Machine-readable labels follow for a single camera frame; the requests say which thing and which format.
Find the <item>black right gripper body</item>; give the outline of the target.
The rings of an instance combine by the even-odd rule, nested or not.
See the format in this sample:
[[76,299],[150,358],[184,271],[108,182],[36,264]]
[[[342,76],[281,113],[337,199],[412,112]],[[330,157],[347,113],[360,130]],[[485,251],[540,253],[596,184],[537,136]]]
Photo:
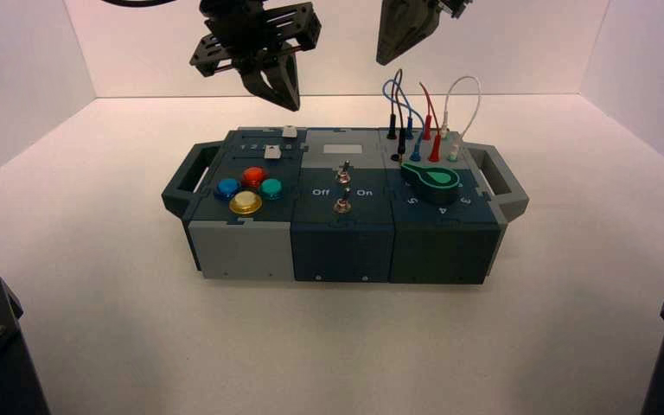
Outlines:
[[452,18],[460,18],[471,3],[473,0],[439,0],[438,8]]

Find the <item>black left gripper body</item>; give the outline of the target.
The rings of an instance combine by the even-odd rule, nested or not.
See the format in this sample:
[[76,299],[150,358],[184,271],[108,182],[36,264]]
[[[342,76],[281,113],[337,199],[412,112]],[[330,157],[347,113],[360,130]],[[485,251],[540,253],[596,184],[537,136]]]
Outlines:
[[322,28],[310,2],[267,10],[262,1],[202,1],[199,10],[209,34],[189,64],[205,77],[312,50]]

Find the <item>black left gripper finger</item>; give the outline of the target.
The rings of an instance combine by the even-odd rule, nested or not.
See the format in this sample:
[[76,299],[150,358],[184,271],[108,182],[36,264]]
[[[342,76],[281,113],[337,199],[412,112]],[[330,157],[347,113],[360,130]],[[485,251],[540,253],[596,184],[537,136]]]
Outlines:
[[294,54],[272,58],[263,70],[270,87],[267,99],[290,111],[300,109],[297,60]]
[[241,81],[249,93],[258,98],[271,102],[267,99],[270,87],[267,84],[263,70],[264,69],[255,69],[246,73],[242,73],[240,75]]

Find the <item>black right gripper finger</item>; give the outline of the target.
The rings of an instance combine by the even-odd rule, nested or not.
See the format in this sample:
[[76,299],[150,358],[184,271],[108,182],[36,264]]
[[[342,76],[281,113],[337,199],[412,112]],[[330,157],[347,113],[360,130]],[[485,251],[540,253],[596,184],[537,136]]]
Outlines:
[[391,63],[405,52],[403,46],[408,32],[408,13],[408,1],[382,2],[376,49],[376,62],[380,65]]
[[405,52],[418,45],[426,37],[430,36],[434,32],[439,23],[440,12],[440,10],[437,8],[437,1],[408,2],[408,32],[403,46]]

